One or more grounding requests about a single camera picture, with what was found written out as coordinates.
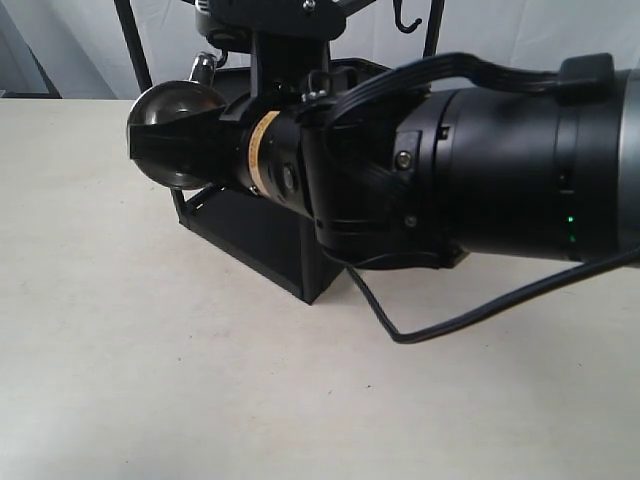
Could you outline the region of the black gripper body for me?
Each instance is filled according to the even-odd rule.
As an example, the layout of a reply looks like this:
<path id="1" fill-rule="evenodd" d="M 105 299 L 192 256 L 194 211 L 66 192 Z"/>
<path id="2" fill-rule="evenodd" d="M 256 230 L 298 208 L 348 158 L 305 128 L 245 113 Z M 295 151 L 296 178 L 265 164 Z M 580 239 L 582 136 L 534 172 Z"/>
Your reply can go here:
<path id="1" fill-rule="evenodd" d="M 269 200 L 304 218 L 313 217 L 298 114 L 302 95 L 246 94 L 220 117 L 224 131 L 224 184 Z"/>

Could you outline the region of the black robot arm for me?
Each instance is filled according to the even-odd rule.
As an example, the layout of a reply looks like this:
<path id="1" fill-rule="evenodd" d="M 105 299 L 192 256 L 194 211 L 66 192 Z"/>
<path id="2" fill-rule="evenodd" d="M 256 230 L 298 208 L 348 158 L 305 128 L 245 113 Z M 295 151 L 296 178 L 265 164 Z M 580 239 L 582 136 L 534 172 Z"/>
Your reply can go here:
<path id="1" fill-rule="evenodd" d="M 135 102 L 127 142 L 155 182 L 264 198 L 363 269 L 468 253 L 589 262 L 639 244 L 639 74 L 609 54 L 555 71 L 465 53 L 366 81 L 312 70 L 227 105 L 169 82 Z"/>

